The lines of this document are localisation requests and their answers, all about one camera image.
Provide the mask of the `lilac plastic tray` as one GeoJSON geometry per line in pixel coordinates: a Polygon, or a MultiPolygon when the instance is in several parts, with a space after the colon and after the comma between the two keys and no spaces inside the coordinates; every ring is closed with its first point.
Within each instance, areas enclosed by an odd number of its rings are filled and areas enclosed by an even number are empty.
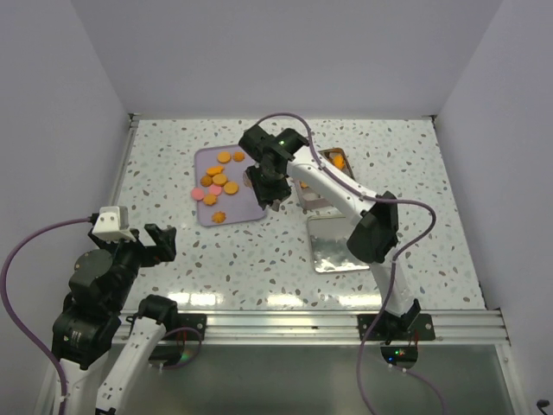
{"type": "Polygon", "coordinates": [[[218,201],[213,206],[206,206],[202,201],[197,201],[198,222],[204,227],[216,227],[243,223],[247,221],[260,220],[265,216],[265,211],[257,204],[256,196],[252,188],[245,184],[243,174],[245,170],[254,164],[253,160],[246,155],[237,145],[226,145],[219,147],[208,147],[196,151],[194,154],[194,175],[195,188],[202,188],[205,196],[210,194],[209,187],[202,187],[200,179],[206,176],[206,170],[213,166],[223,166],[225,169],[221,174],[225,174],[229,182],[236,182],[239,185],[239,191],[235,195],[228,195],[222,187],[222,193],[218,196],[218,201]],[[245,160],[229,163],[219,163],[217,155],[221,151],[228,151],[232,156],[236,151],[242,151],[245,154],[245,160]],[[212,222],[212,215],[215,212],[224,212],[226,221],[220,224],[212,222]]]}

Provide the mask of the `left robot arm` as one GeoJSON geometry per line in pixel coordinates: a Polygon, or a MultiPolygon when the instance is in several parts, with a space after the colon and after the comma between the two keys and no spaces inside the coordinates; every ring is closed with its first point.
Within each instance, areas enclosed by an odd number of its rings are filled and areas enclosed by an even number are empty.
{"type": "Polygon", "coordinates": [[[139,271],[175,260],[175,228],[148,224],[145,230],[151,246],[140,241],[136,229],[116,241],[89,233],[96,249],[75,262],[70,291],[53,326],[52,352],[60,364],[54,408],[61,414],[120,413],[156,344],[179,331],[176,302],[147,296],[134,315],[122,357],[107,378],[101,377],[139,271]]]}

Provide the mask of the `silver tin lid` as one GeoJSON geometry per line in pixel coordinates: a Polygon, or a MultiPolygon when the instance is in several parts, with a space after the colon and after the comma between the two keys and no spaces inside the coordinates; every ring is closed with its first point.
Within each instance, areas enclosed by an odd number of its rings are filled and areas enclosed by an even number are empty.
{"type": "Polygon", "coordinates": [[[346,246],[353,226],[342,215],[311,216],[307,220],[309,245],[317,273],[369,270],[370,266],[355,258],[346,246]]]}

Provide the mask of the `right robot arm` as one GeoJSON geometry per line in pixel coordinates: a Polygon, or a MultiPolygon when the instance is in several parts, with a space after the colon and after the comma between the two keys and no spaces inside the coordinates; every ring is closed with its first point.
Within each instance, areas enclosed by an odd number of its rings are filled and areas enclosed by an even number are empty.
{"type": "Polygon", "coordinates": [[[261,208],[277,210],[291,195],[288,179],[306,182],[353,226],[346,247],[368,264],[383,295],[382,335],[401,340],[416,328],[421,307],[407,287],[397,262],[398,211],[394,194],[379,195],[316,155],[308,140],[293,129],[277,136],[258,125],[246,130],[239,147],[255,162],[245,171],[261,208]]]}

